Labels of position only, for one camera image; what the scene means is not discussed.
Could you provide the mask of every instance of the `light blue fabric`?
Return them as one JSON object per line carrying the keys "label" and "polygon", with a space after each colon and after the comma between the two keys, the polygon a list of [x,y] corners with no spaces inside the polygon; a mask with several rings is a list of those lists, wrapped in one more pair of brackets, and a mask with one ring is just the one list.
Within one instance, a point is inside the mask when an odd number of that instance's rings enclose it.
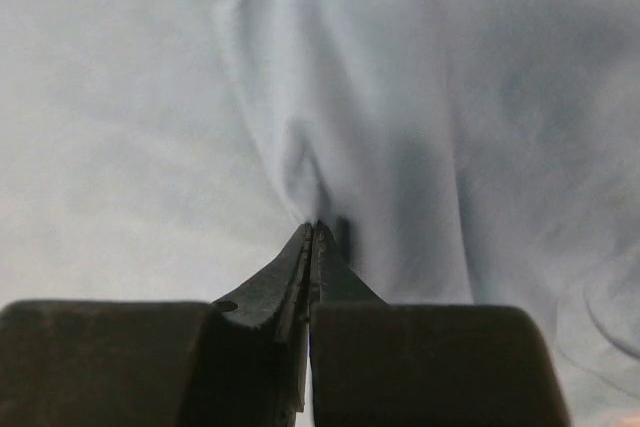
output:
{"label": "light blue fabric", "polygon": [[575,425],[640,410],[640,0],[0,6],[3,302],[215,298],[345,215],[385,299],[525,308]]}

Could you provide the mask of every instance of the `white fabric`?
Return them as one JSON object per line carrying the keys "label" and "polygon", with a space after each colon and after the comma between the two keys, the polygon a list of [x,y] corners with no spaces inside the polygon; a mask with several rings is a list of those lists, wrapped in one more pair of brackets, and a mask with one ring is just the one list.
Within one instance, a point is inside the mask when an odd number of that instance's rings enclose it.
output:
{"label": "white fabric", "polygon": [[387,300],[530,312],[575,425],[640,410],[640,0],[0,6],[4,303],[215,298],[345,215]]}

